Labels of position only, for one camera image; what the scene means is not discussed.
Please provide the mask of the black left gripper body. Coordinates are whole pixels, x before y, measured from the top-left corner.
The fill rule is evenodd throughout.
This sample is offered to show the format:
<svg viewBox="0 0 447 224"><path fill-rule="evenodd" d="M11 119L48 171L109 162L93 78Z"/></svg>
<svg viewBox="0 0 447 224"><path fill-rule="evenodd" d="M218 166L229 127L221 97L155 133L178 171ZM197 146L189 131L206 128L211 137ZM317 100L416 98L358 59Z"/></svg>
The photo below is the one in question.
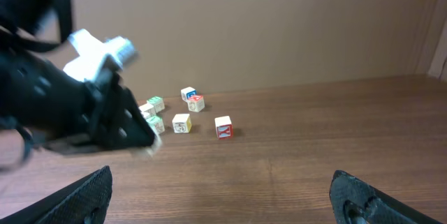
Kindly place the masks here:
<svg viewBox="0 0 447 224"><path fill-rule="evenodd" d="M155 145L118 73L105 70L95 82L80 82L27 53L1 53L1 116L37 130L36 144L61 154Z"/></svg>

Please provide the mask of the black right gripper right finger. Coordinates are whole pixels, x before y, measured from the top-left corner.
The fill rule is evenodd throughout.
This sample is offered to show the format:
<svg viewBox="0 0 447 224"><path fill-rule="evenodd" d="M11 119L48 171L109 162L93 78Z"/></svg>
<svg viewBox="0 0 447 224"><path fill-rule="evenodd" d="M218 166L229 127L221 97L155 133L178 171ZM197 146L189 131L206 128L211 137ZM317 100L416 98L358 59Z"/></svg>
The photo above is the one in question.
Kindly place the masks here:
<svg viewBox="0 0 447 224"><path fill-rule="evenodd" d="M329 197L338 224L440 224L343 170L333 174Z"/></svg>

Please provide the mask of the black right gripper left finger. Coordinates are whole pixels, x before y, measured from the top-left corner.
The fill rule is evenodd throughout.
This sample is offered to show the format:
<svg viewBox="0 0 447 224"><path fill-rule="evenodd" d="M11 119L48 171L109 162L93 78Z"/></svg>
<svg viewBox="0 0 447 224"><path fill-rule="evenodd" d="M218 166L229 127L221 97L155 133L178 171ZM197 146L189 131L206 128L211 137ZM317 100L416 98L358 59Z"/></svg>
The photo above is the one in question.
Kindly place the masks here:
<svg viewBox="0 0 447 224"><path fill-rule="evenodd" d="M103 224L111 197L112 173L106 165L2 218L1 224Z"/></svg>

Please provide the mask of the plain white picture block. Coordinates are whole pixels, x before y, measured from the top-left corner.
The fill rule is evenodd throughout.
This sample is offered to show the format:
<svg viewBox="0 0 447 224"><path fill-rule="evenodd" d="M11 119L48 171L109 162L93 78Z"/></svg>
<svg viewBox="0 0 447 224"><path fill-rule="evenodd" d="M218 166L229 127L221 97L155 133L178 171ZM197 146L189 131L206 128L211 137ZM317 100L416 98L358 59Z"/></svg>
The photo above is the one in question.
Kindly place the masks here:
<svg viewBox="0 0 447 224"><path fill-rule="evenodd" d="M150 103L145 103L139 107L139 110L144 119L148 119L150 117L156 116L155 107Z"/></svg>

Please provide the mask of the green N letter block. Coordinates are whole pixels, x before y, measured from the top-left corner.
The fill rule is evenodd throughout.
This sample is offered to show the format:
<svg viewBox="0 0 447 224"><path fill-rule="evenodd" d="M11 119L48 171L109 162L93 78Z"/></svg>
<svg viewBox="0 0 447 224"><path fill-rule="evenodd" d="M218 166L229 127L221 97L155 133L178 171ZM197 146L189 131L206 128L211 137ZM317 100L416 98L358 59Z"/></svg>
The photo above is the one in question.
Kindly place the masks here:
<svg viewBox="0 0 447 224"><path fill-rule="evenodd" d="M146 122L157 134L161 134L165 131L163 119L159 116L153 116L153 117L147 118Z"/></svg>

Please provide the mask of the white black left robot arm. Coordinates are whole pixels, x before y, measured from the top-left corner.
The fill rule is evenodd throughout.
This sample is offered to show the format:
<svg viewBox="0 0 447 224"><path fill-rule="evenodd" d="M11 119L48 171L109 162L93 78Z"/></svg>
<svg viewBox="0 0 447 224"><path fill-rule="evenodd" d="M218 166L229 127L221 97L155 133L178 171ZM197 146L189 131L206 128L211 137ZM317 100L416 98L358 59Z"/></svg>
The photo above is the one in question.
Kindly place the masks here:
<svg viewBox="0 0 447 224"><path fill-rule="evenodd" d="M153 154L160 137L120 83L138 55L132 42L74 31L71 8L71 0L1 0L1 128L27 149Z"/></svg>

